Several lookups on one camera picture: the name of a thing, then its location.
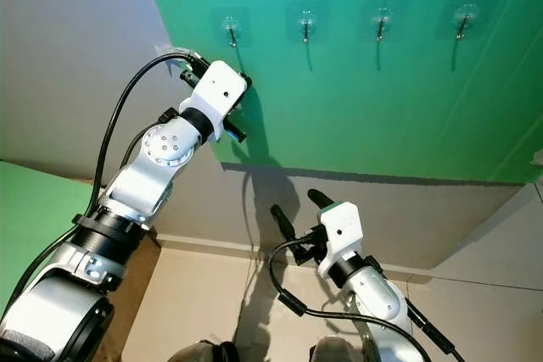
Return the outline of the robot right leg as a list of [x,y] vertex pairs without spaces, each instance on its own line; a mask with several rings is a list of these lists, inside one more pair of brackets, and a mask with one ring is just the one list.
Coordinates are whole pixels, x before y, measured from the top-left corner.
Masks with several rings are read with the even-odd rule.
[[309,362],[361,362],[361,354],[342,337],[324,337],[311,347]]

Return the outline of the crumpled clear plastic tape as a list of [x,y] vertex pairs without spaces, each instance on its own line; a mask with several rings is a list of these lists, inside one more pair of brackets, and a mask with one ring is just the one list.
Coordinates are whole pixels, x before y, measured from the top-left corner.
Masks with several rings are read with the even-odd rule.
[[174,45],[160,43],[156,44],[154,47],[155,51],[160,55],[168,55],[173,59],[182,59],[185,60],[190,56],[190,49],[185,47],[174,47]]

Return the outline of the brown cardboard box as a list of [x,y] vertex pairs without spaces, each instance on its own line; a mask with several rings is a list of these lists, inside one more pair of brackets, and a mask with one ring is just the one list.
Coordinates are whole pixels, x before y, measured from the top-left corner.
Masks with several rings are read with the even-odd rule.
[[133,323],[143,303],[159,256],[160,244],[155,241],[153,234],[148,234],[128,260],[124,280],[119,289],[109,295],[109,300],[114,305],[114,316],[111,326],[106,331],[104,342],[98,350],[96,357],[98,362],[121,362],[123,359],[121,354],[128,336],[131,335]]

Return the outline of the green table sheet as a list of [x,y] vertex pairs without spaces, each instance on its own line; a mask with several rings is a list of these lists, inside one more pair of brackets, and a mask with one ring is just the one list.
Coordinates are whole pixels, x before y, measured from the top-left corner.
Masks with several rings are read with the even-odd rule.
[[0,162],[0,309],[38,254],[85,211],[92,187]]

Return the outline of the clear adhesive wall hook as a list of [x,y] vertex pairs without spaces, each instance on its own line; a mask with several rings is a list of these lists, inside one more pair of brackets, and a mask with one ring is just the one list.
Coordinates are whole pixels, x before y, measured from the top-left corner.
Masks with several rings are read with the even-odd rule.
[[212,10],[212,22],[217,34],[233,49],[245,47],[251,37],[251,18],[245,7],[217,7]]
[[496,0],[445,0],[438,13],[437,36],[457,42],[481,31],[493,17]]
[[328,41],[330,22],[326,0],[299,0],[284,6],[284,32],[291,42],[314,45]]
[[402,24],[410,0],[365,0],[358,7],[357,39],[384,42]]

